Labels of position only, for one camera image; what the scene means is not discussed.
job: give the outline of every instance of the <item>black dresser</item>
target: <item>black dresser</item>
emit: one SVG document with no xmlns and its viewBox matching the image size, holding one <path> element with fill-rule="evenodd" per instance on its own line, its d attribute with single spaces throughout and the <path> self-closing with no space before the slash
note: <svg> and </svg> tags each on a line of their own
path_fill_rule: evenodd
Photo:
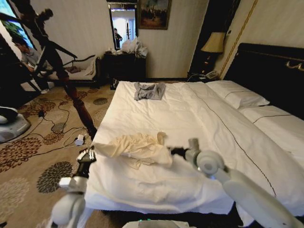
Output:
<svg viewBox="0 0 304 228">
<path fill-rule="evenodd" d="M 104 67 L 111 81 L 140 82 L 146 78 L 146 58 L 136 57 L 135 53 L 113 55 L 104 54 Z"/>
</svg>

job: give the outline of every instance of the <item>pillow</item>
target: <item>pillow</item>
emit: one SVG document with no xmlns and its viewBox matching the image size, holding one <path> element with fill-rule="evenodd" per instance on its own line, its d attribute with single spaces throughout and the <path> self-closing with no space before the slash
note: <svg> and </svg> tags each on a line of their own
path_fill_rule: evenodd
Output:
<svg viewBox="0 0 304 228">
<path fill-rule="evenodd" d="M 232 107 L 268 105 L 264 97 L 232 81 L 214 81 L 206 83 L 214 92 Z"/>
<path fill-rule="evenodd" d="M 243 107 L 239 111 L 283 150 L 304 159 L 304 121 L 274 106 Z"/>
</svg>

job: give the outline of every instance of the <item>beige wall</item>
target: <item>beige wall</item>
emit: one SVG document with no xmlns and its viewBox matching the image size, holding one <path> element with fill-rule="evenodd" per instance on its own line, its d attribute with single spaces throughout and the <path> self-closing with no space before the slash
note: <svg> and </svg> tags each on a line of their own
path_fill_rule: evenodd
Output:
<svg viewBox="0 0 304 228">
<path fill-rule="evenodd" d="M 241 0 L 231 23 L 231 34 L 225 41 L 225 52 L 217 60 L 215 69 L 226 74 L 242 42 L 304 48 L 304 1 L 258 0 L 232 55 L 229 52 L 246 20 L 255 0 Z"/>
<path fill-rule="evenodd" d="M 31 0 L 31 4 L 37 13 L 53 10 L 54 16 L 45 25 L 50 40 L 78 58 L 114 48 L 105 0 Z M 208 0 L 173 0 L 168 30 L 139 30 L 149 51 L 148 77 L 187 76 L 207 4 Z M 71 60 L 60 55 L 64 62 Z"/>
</svg>

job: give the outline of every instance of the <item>black seam line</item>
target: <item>black seam line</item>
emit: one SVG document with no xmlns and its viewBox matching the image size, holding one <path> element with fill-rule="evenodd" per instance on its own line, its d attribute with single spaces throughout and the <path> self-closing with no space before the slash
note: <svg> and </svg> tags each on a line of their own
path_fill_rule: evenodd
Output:
<svg viewBox="0 0 304 228">
<path fill-rule="evenodd" d="M 275 117 L 275 116 L 287 116 L 287 115 L 291 115 L 291 114 L 286 114 L 286 115 L 265 115 L 265 116 L 261 116 L 260 118 L 257 118 L 254 122 L 252 122 L 253 124 L 258 121 L 259 119 L 261 118 L 264 118 L 264 117 Z"/>
<path fill-rule="evenodd" d="M 237 142 L 237 140 L 236 140 L 234 134 L 233 134 L 233 133 L 230 131 L 230 129 L 226 126 L 226 124 L 224 123 L 224 121 L 220 118 L 220 116 L 219 116 L 215 111 L 213 111 L 213 110 L 209 107 L 209 105 L 208 105 L 202 98 L 200 98 L 200 97 L 196 94 L 196 92 L 195 92 L 193 89 L 191 89 L 191 90 L 195 93 L 195 95 L 196 95 L 199 99 L 201 99 L 201 100 L 207 105 L 207 107 L 208 107 L 212 112 L 214 112 L 215 115 L 218 116 L 218 118 L 221 120 L 221 122 L 222 122 L 222 123 L 224 124 L 224 126 L 227 128 L 227 130 L 231 133 L 232 137 L 234 138 L 234 141 L 237 143 L 237 145 L 239 146 L 239 148 L 245 153 L 245 155 L 249 158 L 249 160 L 251 160 L 251 162 L 260 170 L 260 172 L 261 172 L 261 173 L 263 174 L 263 176 L 266 178 L 267 182 L 269 183 L 269 185 L 270 185 L 270 187 L 271 187 L 271 189 L 272 189 L 272 191 L 274 192 L 274 195 L 275 195 L 275 197 L 276 197 L 276 191 L 275 191 L 274 187 L 272 186 L 272 184 L 270 183 L 268 177 L 263 173 L 263 171 L 260 169 L 260 167 L 259 167 L 257 164 L 255 164 L 255 162 L 248 156 L 248 154 L 247 154 L 246 151 L 240 146 L 240 144 L 238 144 L 238 142 Z"/>
<path fill-rule="evenodd" d="M 245 91 L 233 91 L 233 92 L 228 93 L 228 94 L 225 96 L 224 99 L 226 99 L 226 97 L 227 97 L 229 94 L 231 94 L 231 93 L 242 93 L 242 92 L 251 92 L 251 91 L 250 91 L 250 90 L 245 90 Z"/>
</svg>

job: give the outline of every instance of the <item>table lamp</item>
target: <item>table lamp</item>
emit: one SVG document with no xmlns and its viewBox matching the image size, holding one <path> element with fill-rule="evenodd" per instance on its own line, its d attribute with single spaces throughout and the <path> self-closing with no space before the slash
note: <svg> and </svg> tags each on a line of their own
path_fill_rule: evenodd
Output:
<svg viewBox="0 0 304 228">
<path fill-rule="evenodd" d="M 203 74 L 213 69 L 217 56 L 215 53 L 222 53 L 224 51 L 225 34 L 225 32 L 212 32 L 207 43 L 201 49 L 201 51 L 209 53 L 207 59 L 204 61 Z"/>
</svg>

